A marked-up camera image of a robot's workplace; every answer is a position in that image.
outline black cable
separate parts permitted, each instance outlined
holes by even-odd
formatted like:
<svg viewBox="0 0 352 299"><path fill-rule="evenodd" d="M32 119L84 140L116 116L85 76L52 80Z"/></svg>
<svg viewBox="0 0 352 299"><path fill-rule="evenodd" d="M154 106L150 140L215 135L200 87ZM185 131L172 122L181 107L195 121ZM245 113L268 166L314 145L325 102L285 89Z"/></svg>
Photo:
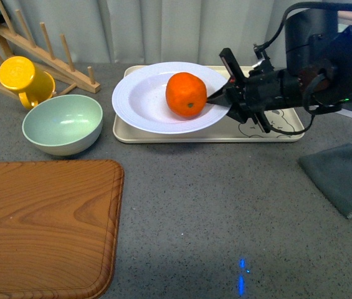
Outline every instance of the black cable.
<svg viewBox="0 0 352 299"><path fill-rule="evenodd" d="M312 98L312 94L314 92L314 89L317 87L317 85L322 82L325 79L325 75L324 74L319 74L317 75L308 85L307 88L305 89L305 91L303 92L302 95L302 107L312 115L312 118L310 120L310 124L304 128L303 130L300 131L283 131L283 130L279 130L274 128L268 121L267 121L267 126L270 128L270 130L277 132L277 133L281 133L284 135L300 135L306 131L308 131L308 129L310 129L310 127L313 124L313 120L314 117L316 116L317 113L314 113L314 110L310 110L310 100Z"/></svg>
<svg viewBox="0 0 352 299"><path fill-rule="evenodd" d="M331 3L331 2L301 2L301 3L296 3L291 5L290 7L287 8L287 10L284 12L282 16L281 23L274 34L274 36L267 42L265 42L262 45L257 45L255 46L256 50L255 52L262 52L266 48L269 47L273 43L273 41L276 40L276 38L280 35L283 26L285 24L285 21L287 20L287 17L291 11L294 11L296 9L326 9L329 11L352 11L352 4L344 4L344 3Z"/></svg>
<svg viewBox="0 0 352 299"><path fill-rule="evenodd" d="M277 133L280 133L280 134L284 134L284 135L300 135L300 134L303 134L304 132L308 131L308 129L310 129L310 127L312 126L313 124L313 120L314 120L314 117L315 115L312 114L312 118L310 120L310 123L309 125L300 130L300 131L283 131L283 130L279 130L279 129L276 129L274 128L268 121L267 121L267 126L270 128L270 130L274 131L274 132L277 132Z"/></svg>

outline gray countertop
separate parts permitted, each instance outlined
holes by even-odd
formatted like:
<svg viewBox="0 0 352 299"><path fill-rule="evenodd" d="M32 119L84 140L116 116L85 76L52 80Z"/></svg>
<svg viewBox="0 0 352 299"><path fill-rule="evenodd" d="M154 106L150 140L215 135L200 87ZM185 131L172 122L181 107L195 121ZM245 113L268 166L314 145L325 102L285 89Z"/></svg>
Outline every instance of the gray countertop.
<svg viewBox="0 0 352 299"><path fill-rule="evenodd" d="M294 143L125 144L112 133L111 95L129 66L93 64L101 91L72 91L101 104L104 124L70 159L113 159L125 170L115 275L103 298L238 298L240 277L242 298L352 298L352 219L297 164L352 143L352 118L318 116ZM0 161L61 159L23 137L26 113L0 94Z"/></svg>

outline green bowl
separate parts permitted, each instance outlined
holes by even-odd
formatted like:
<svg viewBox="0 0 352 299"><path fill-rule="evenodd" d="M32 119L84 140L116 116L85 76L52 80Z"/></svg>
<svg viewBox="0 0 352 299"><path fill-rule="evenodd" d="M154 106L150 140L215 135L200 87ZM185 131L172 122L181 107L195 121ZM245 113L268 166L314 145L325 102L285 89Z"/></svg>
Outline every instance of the green bowl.
<svg viewBox="0 0 352 299"><path fill-rule="evenodd" d="M77 154L91 146L102 130L100 104L85 95L61 95L34 107L22 132L34 146L56 156Z"/></svg>

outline gray cloth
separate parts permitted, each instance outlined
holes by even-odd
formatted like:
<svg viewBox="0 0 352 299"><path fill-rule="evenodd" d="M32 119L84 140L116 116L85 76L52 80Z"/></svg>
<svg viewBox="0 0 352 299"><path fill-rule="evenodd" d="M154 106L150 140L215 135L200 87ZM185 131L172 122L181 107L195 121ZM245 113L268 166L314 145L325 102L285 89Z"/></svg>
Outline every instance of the gray cloth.
<svg viewBox="0 0 352 299"><path fill-rule="evenodd" d="M337 210L352 218L352 144L309 154L298 162Z"/></svg>

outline mug handle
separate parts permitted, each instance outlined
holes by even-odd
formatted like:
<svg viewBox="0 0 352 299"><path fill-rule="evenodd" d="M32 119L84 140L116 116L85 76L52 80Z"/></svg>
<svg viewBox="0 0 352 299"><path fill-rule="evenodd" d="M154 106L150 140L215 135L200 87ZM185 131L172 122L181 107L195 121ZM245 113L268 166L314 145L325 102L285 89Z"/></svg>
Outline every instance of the mug handle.
<svg viewBox="0 0 352 299"><path fill-rule="evenodd" d="M26 92L19 93L19 99L21 100L22 105L24 105L24 107L28 110L33 109L39 104L38 101L34 101L34 102L29 101L29 99L27 98Z"/></svg>

